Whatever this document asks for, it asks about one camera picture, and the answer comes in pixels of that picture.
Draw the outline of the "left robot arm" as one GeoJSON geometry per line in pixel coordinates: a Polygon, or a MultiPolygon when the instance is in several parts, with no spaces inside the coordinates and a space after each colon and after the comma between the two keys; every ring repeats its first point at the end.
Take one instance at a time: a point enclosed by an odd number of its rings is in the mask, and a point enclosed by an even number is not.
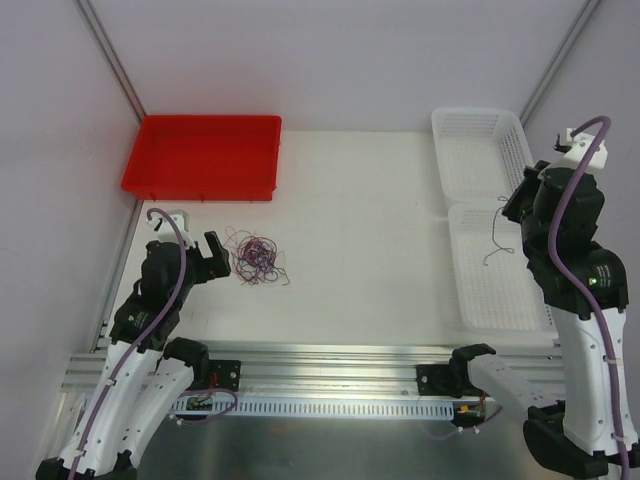
{"type": "Polygon", "coordinates": [[[196,285],[230,275],[218,235],[195,242],[170,235],[151,241],[140,278],[116,311],[102,372],[68,444],[39,465],[39,479],[134,479],[146,447],[171,405],[188,389],[209,386],[207,347],[174,337],[196,285]]]}

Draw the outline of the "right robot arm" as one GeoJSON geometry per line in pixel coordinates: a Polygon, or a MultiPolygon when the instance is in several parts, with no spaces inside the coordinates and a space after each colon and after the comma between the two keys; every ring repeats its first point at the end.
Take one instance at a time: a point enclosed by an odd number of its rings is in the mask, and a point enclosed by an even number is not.
{"type": "Polygon", "coordinates": [[[639,465],[622,378],[622,333],[629,304],[624,265],[594,241],[604,204],[593,175],[580,177],[557,228],[552,219],[574,169],[539,161],[507,201],[505,217],[521,227],[527,267],[541,288],[562,350],[565,397],[557,398],[508,367],[486,344],[453,351],[451,396],[481,391],[522,425],[536,462],[574,479],[622,478],[639,465]]]}

